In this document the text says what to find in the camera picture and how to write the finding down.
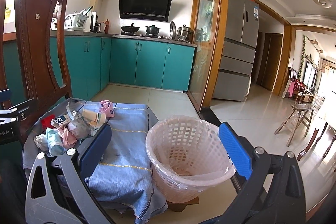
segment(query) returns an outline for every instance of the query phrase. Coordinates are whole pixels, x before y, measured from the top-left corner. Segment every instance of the white dish basket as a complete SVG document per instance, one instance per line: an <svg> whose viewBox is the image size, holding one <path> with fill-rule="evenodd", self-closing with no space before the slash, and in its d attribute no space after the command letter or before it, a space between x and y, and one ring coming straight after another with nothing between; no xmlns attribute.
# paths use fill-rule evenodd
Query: white dish basket
<svg viewBox="0 0 336 224"><path fill-rule="evenodd" d="M82 31L85 29L85 22L88 19L88 16L81 14L70 14L65 17L64 21L64 30L66 31ZM53 18L51 20L51 30L57 29L57 19Z"/></svg>
<svg viewBox="0 0 336 224"><path fill-rule="evenodd" d="M218 129L203 120L172 116L149 130L146 151L153 178L167 201L190 201L234 175L236 168Z"/></svg>

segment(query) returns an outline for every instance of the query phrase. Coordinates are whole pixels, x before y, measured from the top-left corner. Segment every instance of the metal bolt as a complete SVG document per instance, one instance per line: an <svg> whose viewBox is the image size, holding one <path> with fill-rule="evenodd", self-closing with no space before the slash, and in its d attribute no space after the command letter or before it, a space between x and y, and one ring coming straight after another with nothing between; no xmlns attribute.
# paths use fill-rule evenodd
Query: metal bolt
<svg viewBox="0 0 336 224"><path fill-rule="evenodd" d="M37 158L38 158L39 160L41 160L41 159L44 158L44 155L45 155L45 153L43 153L43 152L38 153L38 154L37 154Z"/></svg>
<svg viewBox="0 0 336 224"><path fill-rule="evenodd" d="M72 156L72 155L74 155L76 153L76 149L75 148L70 148L70 149L68 149L68 151L67 151L67 154L69 155L69 156Z"/></svg>
<svg viewBox="0 0 336 224"><path fill-rule="evenodd" d="M287 156L288 156L289 158L294 158L294 157L295 157L295 154L294 154L292 151L288 151L288 152L287 152Z"/></svg>
<svg viewBox="0 0 336 224"><path fill-rule="evenodd" d="M262 147L259 147L259 146L255 148L255 151L256 151L257 154L263 154L265 152L265 150Z"/></svg>

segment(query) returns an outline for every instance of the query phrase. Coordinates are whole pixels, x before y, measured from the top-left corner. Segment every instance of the refrigerator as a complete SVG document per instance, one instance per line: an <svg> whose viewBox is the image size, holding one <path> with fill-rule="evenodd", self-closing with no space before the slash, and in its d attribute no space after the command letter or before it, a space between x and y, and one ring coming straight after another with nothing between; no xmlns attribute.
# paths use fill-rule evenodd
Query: refrigerator
<svg viewBox="0 0 336 224"><path fill-rule="evenodd" d="M226 33L213 98L243 101L250 85L259 30L259 5L228 0Z"/></svg>

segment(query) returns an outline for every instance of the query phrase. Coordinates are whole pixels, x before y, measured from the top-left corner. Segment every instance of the hanging plant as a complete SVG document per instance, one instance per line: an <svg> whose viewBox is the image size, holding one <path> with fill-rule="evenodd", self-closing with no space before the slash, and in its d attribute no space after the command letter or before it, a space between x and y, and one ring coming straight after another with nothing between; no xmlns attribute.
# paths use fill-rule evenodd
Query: hanging plant
<svg viewBox="0 0 336 224"><path fill-rule="evenodd" d="M300 69L299 69L299 79L301 79L303 64L305 62L305 52L306 52L306 36L303 36L303 44L302 44L302 55L301 55L301 63L300 63Z"/></svg>

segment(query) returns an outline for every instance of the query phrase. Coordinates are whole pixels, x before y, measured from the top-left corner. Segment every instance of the pink wrapper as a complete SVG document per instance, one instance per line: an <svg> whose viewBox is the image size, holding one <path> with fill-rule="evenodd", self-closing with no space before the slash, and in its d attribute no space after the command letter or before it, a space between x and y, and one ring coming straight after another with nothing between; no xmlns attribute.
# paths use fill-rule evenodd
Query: pink wrapper
<svg viewBox="0 0 336 224"><path fill-rule="evenodd" d="M71 132L69 132L66 127L57 129L57 131L58 134L62 137L64 148L69 149L75 146L77 139L74 135L71 134Z"/></svg>
<svg viewBox="0 0 336 224"><path fill-rule="evenodd" d="M114 117L113 104L109 100L103 100L100 102L101 108L99 109L100 113L104 113L106 117Z"/></svg>

